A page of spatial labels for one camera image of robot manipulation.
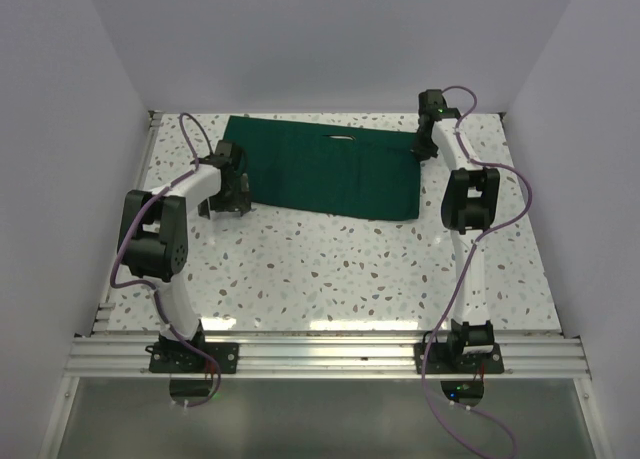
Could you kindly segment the green surgical cloth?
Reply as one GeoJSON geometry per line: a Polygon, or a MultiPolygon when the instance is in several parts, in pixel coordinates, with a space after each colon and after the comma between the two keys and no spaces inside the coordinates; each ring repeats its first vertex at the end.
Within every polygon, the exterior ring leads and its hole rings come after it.
{"type": "Polygon", "coordinates": [[[256,203],[367,220],[419,217],[411,133],[232,116],[223,139],[245,149],[256,203]]]}

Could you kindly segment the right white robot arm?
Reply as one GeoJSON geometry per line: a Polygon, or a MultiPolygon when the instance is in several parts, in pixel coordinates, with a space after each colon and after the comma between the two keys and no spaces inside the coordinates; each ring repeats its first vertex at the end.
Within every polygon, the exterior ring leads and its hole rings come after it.
{"type": "Polygon", "coordinates": [[[412,153],[420,162],[442,157],[449,178],[441,203],[441,221],[451,233],[456,265],[453,302],[446,340],[429,349],[429,367],[457,371],[477,367],[492,355],[495,335],[486,300],[484,252],[478,245],[496,216],[500,173],[479,164],[457,125],[461,114],[450,107],[440,89],[418,95],[418,129],[412,153]]]}

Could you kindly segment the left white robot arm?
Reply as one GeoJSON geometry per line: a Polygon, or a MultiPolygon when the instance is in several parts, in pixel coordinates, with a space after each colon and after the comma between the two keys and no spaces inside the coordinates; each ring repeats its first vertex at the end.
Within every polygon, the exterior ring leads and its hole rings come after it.
{"type": "Polygon", "coordinates": [[[176,342],[172,358],[185,371],[201,369],[207,346],[186,290],[183,270],[189,255],[188,216],[196,212],[244,215],[251,209],[248,156],[239,145],[221,141],[206,157],[196,157],[186,173],[152,190],[131,190],[124,200],[110,287],[150,291],[161,337],[176,342]]]}

